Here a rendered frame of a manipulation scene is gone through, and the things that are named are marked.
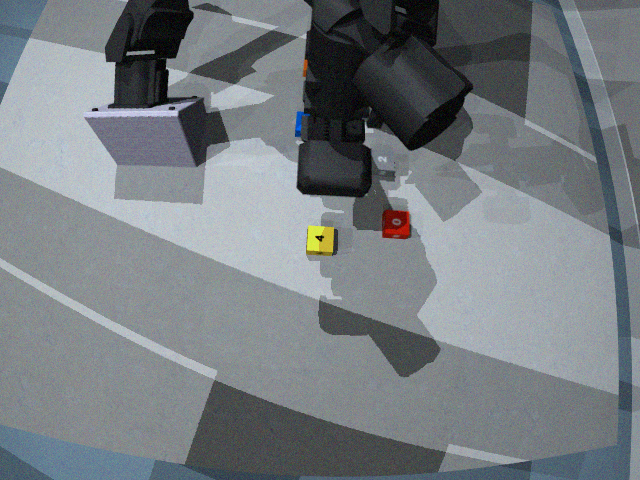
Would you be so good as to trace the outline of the blue block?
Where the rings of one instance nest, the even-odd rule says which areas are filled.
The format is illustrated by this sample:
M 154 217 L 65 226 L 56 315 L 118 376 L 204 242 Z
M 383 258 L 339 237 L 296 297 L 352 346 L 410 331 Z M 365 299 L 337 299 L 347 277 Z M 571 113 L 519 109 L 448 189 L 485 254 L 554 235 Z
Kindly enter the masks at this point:
M 295 137 L 301 137 L 302 115 L 310 115 L 310 114 L 304 114 L 304 112 L 297 111 Z

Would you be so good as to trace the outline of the red block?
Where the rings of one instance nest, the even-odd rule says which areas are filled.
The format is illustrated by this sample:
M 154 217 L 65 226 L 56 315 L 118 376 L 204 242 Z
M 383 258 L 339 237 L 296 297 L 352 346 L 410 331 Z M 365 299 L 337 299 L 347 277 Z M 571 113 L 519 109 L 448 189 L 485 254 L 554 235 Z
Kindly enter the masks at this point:
M 410 216 L 406 211 L 385 210 L 382 214 L 382 237 L 406 239 L 410 235 Z

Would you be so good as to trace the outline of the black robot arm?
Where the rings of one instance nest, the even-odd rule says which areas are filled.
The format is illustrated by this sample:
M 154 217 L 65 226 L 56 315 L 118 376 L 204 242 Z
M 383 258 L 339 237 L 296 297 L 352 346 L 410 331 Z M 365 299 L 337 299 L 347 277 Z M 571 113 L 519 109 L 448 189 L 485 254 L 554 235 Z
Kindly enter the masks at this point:
M 326 76 L 352 80 L 372 108 L 368 128 L 384 122 L 413 151 L 455 121 L 473 85 L 433 48 L 439 0 L 304 1 L 312 8 L 311 63 Z M 169 102 L 166 58 L 176 58 L 194 18 L 188 3 L 128 0 L 105 46 L 106 62 L 116 62 L 108 109 Z M 155 54 L 126 56 L 148 50 Z

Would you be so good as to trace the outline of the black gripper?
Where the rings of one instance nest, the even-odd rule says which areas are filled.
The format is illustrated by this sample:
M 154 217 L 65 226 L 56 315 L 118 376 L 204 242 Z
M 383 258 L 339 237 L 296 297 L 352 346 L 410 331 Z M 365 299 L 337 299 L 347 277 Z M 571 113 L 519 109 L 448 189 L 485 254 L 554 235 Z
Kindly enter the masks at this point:
M 372 185 L 371 149 L 365 146 L 369 105 L 352 80 L 338 80 L 311 63 L 306 37 L 304 114 L 296 189 L 302 194 L 363 197 Z

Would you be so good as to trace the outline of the yellow block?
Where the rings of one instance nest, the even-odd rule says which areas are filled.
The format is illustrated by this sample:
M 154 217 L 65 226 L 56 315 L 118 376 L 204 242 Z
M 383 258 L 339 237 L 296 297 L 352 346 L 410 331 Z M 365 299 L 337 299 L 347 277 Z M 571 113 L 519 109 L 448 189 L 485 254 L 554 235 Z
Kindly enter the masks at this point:
M 308 226 L 307 255 L 332 256 L 334 243 L 334 227 Z

